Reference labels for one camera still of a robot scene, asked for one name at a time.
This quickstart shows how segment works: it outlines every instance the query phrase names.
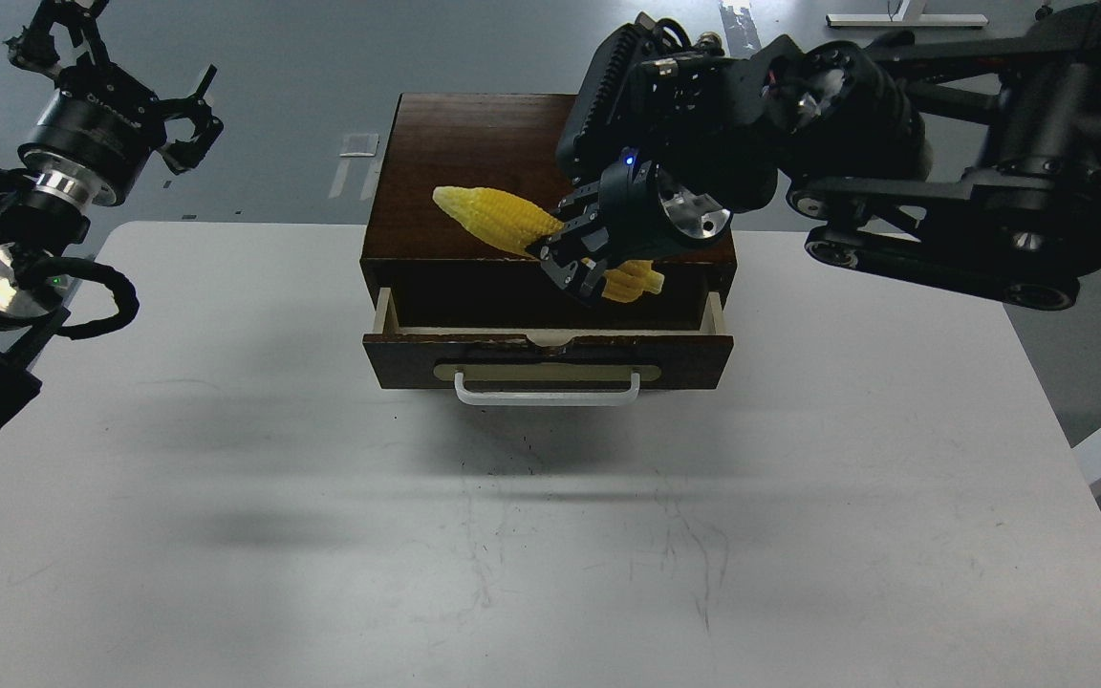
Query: corn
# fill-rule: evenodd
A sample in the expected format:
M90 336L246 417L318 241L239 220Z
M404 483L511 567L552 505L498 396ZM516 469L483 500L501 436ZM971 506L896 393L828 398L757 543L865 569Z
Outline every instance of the corn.
M489 247L525 256L525 247L563 229L563 222L532 201L498 188L437 186L432 200Z
M665 275L652 270L652 261L625 261L617 269L606 271L603 299L630 304L643 293L661 293Z
M563 229L554 215L498 188L437 186L432 200L477 239L517 256L527 256L525 247ZM630 304L645 292L661 293L664 283L665 275L652 270L652 261L625 261L606 271L602 297Z

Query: white table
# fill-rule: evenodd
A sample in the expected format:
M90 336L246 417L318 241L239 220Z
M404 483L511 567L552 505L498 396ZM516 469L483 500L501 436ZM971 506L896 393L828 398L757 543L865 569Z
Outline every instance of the white table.
M0 685L1101 687L1101 517L996 304L739 236L716 392L476 409L377 387L359 239L115 234L139 321L0 435Z

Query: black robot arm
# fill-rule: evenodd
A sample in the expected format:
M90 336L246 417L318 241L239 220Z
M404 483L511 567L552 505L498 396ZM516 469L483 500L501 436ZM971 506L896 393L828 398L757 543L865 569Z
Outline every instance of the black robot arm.
M23 330L11 349L0 351L0 427L40 392L26 369L50 338L99 337L127 327L139 313L126 275L62 255L87 234L87 209L123 204L153 152L176 174L195 168L222 131L207 103L214 66L192 95L162 100L110 61L97 29L107 4L42 0L30 25L8 40L11 64L47 76L55 91L19 145L23 168L0 168L0 330ZM57 25L66 28L75 48L69 65L62 65L54 45ZM165 123L179 119L193 123L193 136L170 141ZM108 288L118 313L65 325L64 301L76 279Z
M642 21L615 35L648 33ZM947 86L984 74L1000 76L1000 95ZM958 182L927 182L922 112L989 128ZM596 266L715 241L731 212L767 204L780 170L792 208L825 222L807 240L817 260L1067 308L1078 277L1101 266L1101 3L1022 39L915 45L896 32L804 53L778 36L748 61L612 36L558 161L577 186L567 226L530 252L581 301L604 283ZM874 218L908 238L862 231Z

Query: gray floor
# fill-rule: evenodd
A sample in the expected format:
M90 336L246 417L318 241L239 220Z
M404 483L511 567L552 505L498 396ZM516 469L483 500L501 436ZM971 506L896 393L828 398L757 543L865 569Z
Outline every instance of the gray floor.
M756 0L749 3L767 43L792 34L807 47L826 40L865 42L866 30L829 30L829 11L875 12L882 0ZM1018 35L1035 0L931 0L930 12L983 12L988 30L922 32L922 40ZM1057 9L1076 4L1057 1ZM6 64L3 45L35 0L0 1L0 164L47 100L40 76ZM201 168L174 178L153 161L122 208L95 208L95 236L75 253L95 254L112 227L131 219L362 222L368 165L350 166L333 195L342 136L375 132L381 153L403 91L574 91L596 45L637 10L680 19L691 33L720 31L715 0L645 3L339 3L308 0L293 11L264 0L111 3L100 22L110 55L162 96L184 95L203 66L227 132ZM735 51L742 56L742 50ZM979 127L930 119L935 178L955 178L974 160ZM808 229L781 201L742 217L742 229ZM1059 424L1076 444L1101 426L1101 272L1083 281L1076 308L1037 314L1011 308Z

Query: drawer handle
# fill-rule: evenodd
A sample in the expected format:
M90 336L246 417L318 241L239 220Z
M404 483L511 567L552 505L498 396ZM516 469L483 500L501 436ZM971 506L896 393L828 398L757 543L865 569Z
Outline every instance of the drawer handle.
M640 372L631 371L631 387L621 392L471 392L461 370L453 375L453 387L471 406L623 406L640 394Z

